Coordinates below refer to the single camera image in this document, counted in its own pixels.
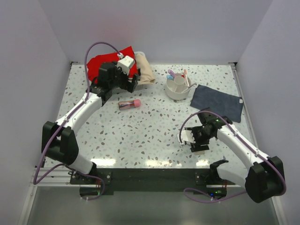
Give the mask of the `beige small eraser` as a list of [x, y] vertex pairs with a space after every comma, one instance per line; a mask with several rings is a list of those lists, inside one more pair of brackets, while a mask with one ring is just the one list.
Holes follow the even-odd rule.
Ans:
[[205, 151], [198, 151], [198, 152], [194, 152], [194, 155], [202, 155], [204, 153], [205, 153]]

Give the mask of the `pink purple correction tape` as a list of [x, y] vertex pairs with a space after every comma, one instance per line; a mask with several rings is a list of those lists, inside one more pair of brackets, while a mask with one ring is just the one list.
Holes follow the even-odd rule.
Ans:
[[168, 73], [169, 73], [169, 75], [171, 75], [173, 78], [176, 77], [176, 74], [175, 74], [171, 69], [168, 70]]

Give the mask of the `peach cap white marker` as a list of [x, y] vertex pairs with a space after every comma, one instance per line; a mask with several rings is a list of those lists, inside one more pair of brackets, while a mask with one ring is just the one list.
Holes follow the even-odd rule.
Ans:
[[187, 70], [186, 70], [186, 69], [184, 69], [184, 77], [187, 77], [187, 78], [188, 78]]

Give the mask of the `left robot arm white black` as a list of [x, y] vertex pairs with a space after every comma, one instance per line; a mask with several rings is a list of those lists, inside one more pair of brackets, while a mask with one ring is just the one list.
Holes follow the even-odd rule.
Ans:
[[43, 155], [81, 172], [80, 177], [87, 184], [96, 181], [97, 172], [93, 170], [94, 163], [79, 152], [76, 134], [87, 119], [108, 101], [114, 89], [120, 88], [130, 93], [135, 90], [138, 74], [129, 77], [134, 64], [130, 57], [103, 63], [81, 100], [66, 115], [43, 126]]

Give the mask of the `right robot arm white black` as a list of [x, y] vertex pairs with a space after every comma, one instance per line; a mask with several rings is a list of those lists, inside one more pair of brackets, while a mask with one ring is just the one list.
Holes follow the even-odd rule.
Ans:
[[208, 150], [210, 139], [224, 143], [243, 163], [246, 171], [234, 171], [226, 167], [227, 159], [210, 165], [209, 179], [214, 184], [223, 180], [231, 181], [245, 189], [248, 196], [260, 203], [286, 192], [285, 174], [282, 160], [270, 157], [247, 140], [226, 116], [219, 116], [209, 109], [195, 113], [201, 125], [182, 126], [179, 139], [189, 143], [192, 152]]

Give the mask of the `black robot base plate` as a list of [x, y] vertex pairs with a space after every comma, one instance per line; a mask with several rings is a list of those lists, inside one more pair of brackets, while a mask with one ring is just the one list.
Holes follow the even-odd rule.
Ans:
[[101, 180], [69, 172], [71, 185], [79, 185], [81, 197], [113, 195], [115, 192], [182, 192], [195, 188], [217, 199], [227, 195], [229, 181], [212, 175], [211, 169], [98, 168]]

